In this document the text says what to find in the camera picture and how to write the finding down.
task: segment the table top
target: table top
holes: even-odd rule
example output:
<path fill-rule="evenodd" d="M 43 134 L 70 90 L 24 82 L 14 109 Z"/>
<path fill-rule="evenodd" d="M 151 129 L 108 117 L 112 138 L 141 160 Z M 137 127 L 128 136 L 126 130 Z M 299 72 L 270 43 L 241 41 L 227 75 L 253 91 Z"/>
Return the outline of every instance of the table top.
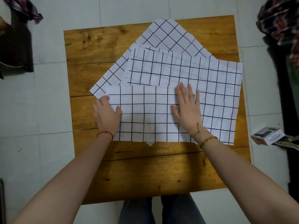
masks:
<path fill-rule="evenodd" d="M 177 20 L 217 59 L 239 61 L 234 16 Z M 75 155 L 95 138 L 92 86 L 151 23 L 64 31 Z M 250 161 L 243 89 L 234 145 Z M 112 142 L 83 204 L 225 188 L 198 145 L 188 142 Z"/>

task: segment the folded cloth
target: folded cloth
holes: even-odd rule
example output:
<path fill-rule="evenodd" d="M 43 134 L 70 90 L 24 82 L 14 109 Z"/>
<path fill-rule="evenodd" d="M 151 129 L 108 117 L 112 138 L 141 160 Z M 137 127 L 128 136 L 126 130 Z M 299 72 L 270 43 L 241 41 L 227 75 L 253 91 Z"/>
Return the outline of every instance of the folded cloth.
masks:
<path fill-rule="evenodd" d="M 38 13 L 36 7 L 30 0 L 4 0 L 11 8 L 25 14 L 29 20 L 39 23 L 43 16 Z"/>
<path fill-rule="evenodd" d="M 299 69 L 299 0 L 267 0 L 260 9 L 258 29 L 277 40 L 290 55 L 290 63 Z"/>

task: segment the person's right arm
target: person's right arm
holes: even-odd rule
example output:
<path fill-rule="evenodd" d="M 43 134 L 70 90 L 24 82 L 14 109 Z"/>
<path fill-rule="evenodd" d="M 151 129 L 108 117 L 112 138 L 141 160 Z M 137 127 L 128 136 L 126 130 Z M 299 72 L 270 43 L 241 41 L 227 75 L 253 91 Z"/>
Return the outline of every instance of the person's right arm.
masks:
<path fill-rule="evenodd" d="M 180 112 L 173 107 L 173 113 L 200 145 L 212 134 L 202 125 L 199 92 L 194 100 L 190 85 L 189 95 L 182 84 L 176 90 Z M 251 223 L 299 223 L 299 204 L 271 178 L 218 139 L 202 150 Z"/>

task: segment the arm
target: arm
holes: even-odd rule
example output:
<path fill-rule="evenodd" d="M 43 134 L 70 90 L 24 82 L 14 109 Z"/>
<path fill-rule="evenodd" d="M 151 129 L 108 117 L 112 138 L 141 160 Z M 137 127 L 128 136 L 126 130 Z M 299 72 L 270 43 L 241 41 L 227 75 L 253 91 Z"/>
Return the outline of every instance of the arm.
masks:
<path fill-rule="evenodd" d="M 173 106 L 173 113 L 201 144 L 212 135 L 202 125 L 199 91 L 194 100 L 190 85 L 189 95 L 182 84 L 176 89 L 180 112 Z M 251 223 L 299 223 L 299 204 L 271 178 L 217 139 L 202 150 Z"/>
<path fill-rule="evenodd" d="M 104 96 L 96 101 L 94 115 L 100 132 L 109 131 L 115 135 L 121 109 L 118 107 L 114 112 L 108 99 Z M 29 201 L 13 223 L 73 223 L 111 140 L 110 134 L 101 133 Z"/>

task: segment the dark pants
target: dark pants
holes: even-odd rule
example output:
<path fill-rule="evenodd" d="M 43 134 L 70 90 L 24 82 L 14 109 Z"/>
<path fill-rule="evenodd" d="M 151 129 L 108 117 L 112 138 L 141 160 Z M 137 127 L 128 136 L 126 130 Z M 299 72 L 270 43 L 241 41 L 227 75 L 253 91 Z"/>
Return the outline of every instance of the dark pants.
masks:
<path fill-rule="evenodd" d="M 190 194 L 162 196 L 163 224 L 205 224 Z M 152 214 L 152 198 L 126 200 L 121 210 L 118 224 L 155 224 Z"/>

